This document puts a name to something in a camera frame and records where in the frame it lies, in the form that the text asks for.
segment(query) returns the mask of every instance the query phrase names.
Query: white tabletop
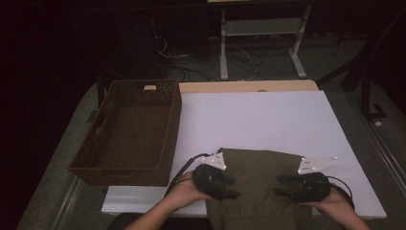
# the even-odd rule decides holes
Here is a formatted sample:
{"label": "white tabletop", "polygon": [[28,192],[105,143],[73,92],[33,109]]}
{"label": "white tabletop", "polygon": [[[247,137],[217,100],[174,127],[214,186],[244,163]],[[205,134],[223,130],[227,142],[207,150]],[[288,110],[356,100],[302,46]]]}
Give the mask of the white tabletop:
{"label": "white tabletop", "polygon": [[[322,173],[350,186],[359,216],[386,217],[323,91],[192,93],[182,94],[182,101],[171,178],[191,157],[220,148],[275,150],[308,158],[337,156],[338,162]],[[190,170],[198,164],[196,160]],[[144,213],[165,191],[110,186],[101,211]],[[206,217],[205,202],[196,202],[174,215]]]}

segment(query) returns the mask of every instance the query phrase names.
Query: wicker basket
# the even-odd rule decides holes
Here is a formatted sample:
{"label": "wicker basket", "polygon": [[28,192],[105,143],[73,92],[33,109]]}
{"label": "wicker basket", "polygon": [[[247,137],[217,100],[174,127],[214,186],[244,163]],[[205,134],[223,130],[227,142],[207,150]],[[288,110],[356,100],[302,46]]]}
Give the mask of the wicker basket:
{"label": "wicker basket", "polygon": [[69,170],[90,185],[168,186],[181,108],[176,81],[114,81]]}

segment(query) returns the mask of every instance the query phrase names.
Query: floor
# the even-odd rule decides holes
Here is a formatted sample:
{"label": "floor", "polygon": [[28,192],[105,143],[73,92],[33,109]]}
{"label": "floor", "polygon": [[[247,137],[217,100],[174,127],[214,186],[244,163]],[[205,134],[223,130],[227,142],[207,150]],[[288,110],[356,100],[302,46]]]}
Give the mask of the floor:
{"label": "floor", "polygon": [[[364,42],[345,40],[338,45],[337,40],[335,35],[304,39],[299,57],[308,79],[316,81],[349,61]],[[286,52],[293,42],[293,37],[288,36],[229,39],[227,56],[230,81],[295,80],[296,72]],[[194,56],[180,49],[172,50],[168,78],[219,81],[216,38],[212,38],[212,43],[209,52],[203,56]],[[166,50],[160,52],[163,56],[168,55]],[[404,180],[401,180],[406,170],[406,154],[403,151],[406,150],[406,118],[379,85],[373,84],[372,101],[383,107],[388,118],[368,123],[359,112],[359,88],[350,93],[340,88],[345,75],[343,73],[321,85],[320,89],[326,92],[358,161],[387,212],[387,218],[368,220],[368,224],[372,229],[406,229],[406,192]],[[96,109],[97,91],[93,86],[80,102],[18,229],[106,229],[113,220],[113,217],[101,213],[105,188],[88,186],[69,172],[60,170],[69,165],[84,138],[85,134],[82,133],[91,125]],[[376,126],[374,122],[380,122],[381,126]],[[389,152],[395,160],[387,160],[389,157],[383,152]],[[392,170],[389,166],[395,163],[400,167]],[[328,218],[315,218],[312,229],[340,227]]]}

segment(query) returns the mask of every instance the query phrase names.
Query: olive green cloth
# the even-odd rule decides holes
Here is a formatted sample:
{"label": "olive green cloth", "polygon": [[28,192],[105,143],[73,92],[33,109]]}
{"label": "olive green cloth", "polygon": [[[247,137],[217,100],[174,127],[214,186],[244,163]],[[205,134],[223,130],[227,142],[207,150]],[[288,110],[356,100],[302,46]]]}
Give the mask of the olive green cloth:
{"label": "olive green cloth", "polygon": [[236,182],[227,189],[239,192],[237,199],[208,201],[208,216],[214,230],[307,230],[311,208],[274,195],[283,188],[280,174],[294,174],[300,155],[271,150],[220,149],[227,169]]}

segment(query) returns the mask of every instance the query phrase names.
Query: black cable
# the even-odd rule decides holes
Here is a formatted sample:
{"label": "black cable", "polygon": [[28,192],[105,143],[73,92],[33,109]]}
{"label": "black cable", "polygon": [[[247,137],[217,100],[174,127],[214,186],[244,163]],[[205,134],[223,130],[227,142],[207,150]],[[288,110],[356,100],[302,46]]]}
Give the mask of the black cable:
{"label": "black cable", "polygon": [[228,57],[227,60],[229,60],[229,61],[230,61],[236,68],[238,68],[238,69],[242,69],[242,70],[253,70],[253,69],[254,69],[254,66],[252,65],[252,63],[249,64],[249,65],[246,64],[246,63],[242,63],[242,64],[245,64],[245,65],[248,65],[248,66],[251,67],[251,68],[244,68],[244,67],[239,66],[239,65],[237,65],[237,64],[235,63],[234,57]]}
{"label": "black cable", "polygon": [[234,58],[235,58],[238,62],[241,62],[242,64],[249,65],[249,66],[253,66],[252,62],[255,63],[255,60],[256,60],[256,59],[259,59],[259,63],[255,63],[256,66],[261,66],[261,65],[264,63],[263,58],[262,58],[260,55],[253,54],[253,53],[249,53],[249,52],[246,52],[246,51],[244,51],[244,50],[242,50],[242,49],[234,48],[234,47],[231,47],[231,46],[227,46],[227,47],[228,47],[228,48],[235,49],[235,50],[238,50],[239,52],[245,53],[245,54],[244,54],[245,57],[247,57],[247,55],[249,55],[250,58],[251,58],[251,56],[254,56],[253,58],[249,59],[249,58],[238,57],[238,56],[236,55],[236,53],[233,52],[233,51],[227,52],[228,54],[233,55]]}
{"label": "black cable", "polygon": [[[263,51],[263,52],[262,52],[261,54],[259,54],[259,55],[256,54],[256,53],[253,53],[253,52],[246,51],[246,50],[245,50],[245,52],[246,52],[247,54],[249,54],[250,56],[254,56],[254,57],[252,58],[252,60],[256,60],[256,59],[258,59],[258,58],[261,60],[260,64],[257,64],[257,63],[256,63],[257,66],[262,65],[262,64],[264,63],[263,58],[278,57],[278,56],[283,56],[283,55],[285,55],[285,54],[288,54],[288,50],[286,49],[286,50],[284,50],[284,51],[282,51],[282,52],[280,52],[280,53],[277,53],[277,54],[275,54],[275,55],[266,55],[266,53],[268,53],[269,50],[271,50],[271,49],[269,48],[268,50]],[[250,62],[250,61],[251,61],[250,59],[240,60],[240,57],[237,57],[237,59],[238,59],[239,61],[241,61],[241,62]]]}
{"label": "black cable", "polygon": [[327,178],[331,178],[331,179],[338,180],[338,181],[340,181],[341,183],[343,183],[343,184],[347,187],[347,189],[349,190],[349,192],[350,192],[350,198],[351,198],[351,200],[352,200],[352,191],[351,191],[351,189],[350,189],[350,186],[348,186],[348,185],[347,185],[344,181],[342,181],[341,179],[336,178],[336,177],[334,177],[334,176],[329,176],[329,175],[327,175],[326,177],[327,177]]}
{"label": "black cable", "polygon": [[[210,52],[208,53],[208,56],[213,56],[213,55],[218,54],[217,50],[212,51],[214,48],[215,47],[209,48]],[[184,57],[172,57],[170,59],[170,61],[172,63],[185,64],[185,65],[186,64],[195,64],[195,63],[203,62],[205,60],[206,60],[206,58],[204,58],[204,57],[196,57],[193,54],[190,54],[190,55],[187,55],[187,56],[184,56]]]}
{"label": "black cable", "polygon": [[180,169],[180,171],[176,174],[176,176],[172,179],[172,181],[170,182],[167,192],[165,193],[164,196],[167,196],[167,194],[173,189],[173,187],[175,187],[176,183],[178,182],[179,178],[183,175],[183,173],[185,172],[185,170],[193,163],[193,161],[199,157],[202,156],[210,156],[208,153],[201,153],[198,154],[194,157],[192,157],[191,159],[189,159],[189,161],[182,167],[182,169]]}
{"label": "black cable", "polygon": [[175,64],[170,64],[170,65],[168,65],[168,67],[175,68],[175,69],[178,69],[178,70],[190,71],[190,72],[199,74],[199,75],[203,76],[207,81],[213,80],[213,79],[209,78],[207,75],[205,75],[205,74],[203,74],[203,73],[201,73],[200,71],[197,71],[197,70],[192,70],[192,69],[185,68],[185,67],[182,67],[182,66],[178,66],[178,65],[175,65]]}
{"label": "black cable", "polygon": [[[239,49],[239,48],[237,48],[238,45],[227,45],[227,46],[230,47],[230,48]],[[284,54],[288,53],[288,50],[287,50],[287,49],[283,49],[282,52],[277,53],[277,54],[275,54],[275,55],[266,55],[266,53],[268,53],[270,50],[273,50],[273,48],[274,48],[274,47],[272,47],[271,45],[269,45],[267,48],[265,48],[265,50],[262,51],[261,54],[257,55],[257,54],[251,53],[250,55],[255,56],[255,58],[253,58],[253,60],[255,60],[255,59],[257,59],[256,57],[258,57],[258,58],[263,58],[263,57],[277,57],[277,56],[281,56],[281,55],[284,55]]]}
{"label": "black cable", "polygon": [[218,63],[218,58],[216,58],[215,60],[214,60],[214,63],[212,64],[212,66],[211,67],[209,67],[208,69],[204,69],[204,70],[192,70],[192,69],[189,69],[189,68],[187,68],[187,67],[183,67],[183,66],[179,66],[180,64],[188,64],[188,63],[172,63],[172,65],[174,65],[174,66],[179,66],[179,67],[181,67],[181,68],[184,68],[185,70],[191,70],[191,71],[197,71],[197,72],[209,72],[209,71],[211,71],[211,70],[213,70],[213,69],[215,69],[215,67],[217,66],[217,63]]}
{"label": "black cable", "polygon": [[[184,70],[180,70],[180,71],[181,71],[180,73],[183,74],[183,78],[182,78],[182,80],[179,80],[179,82],[185,82],[186,77],[188,77],[190,74],[186,73]],[[174,80],[177,81],[177,78],[174,75],[177,75],[180,73],[168,73],[168,75],[170,75]]]}

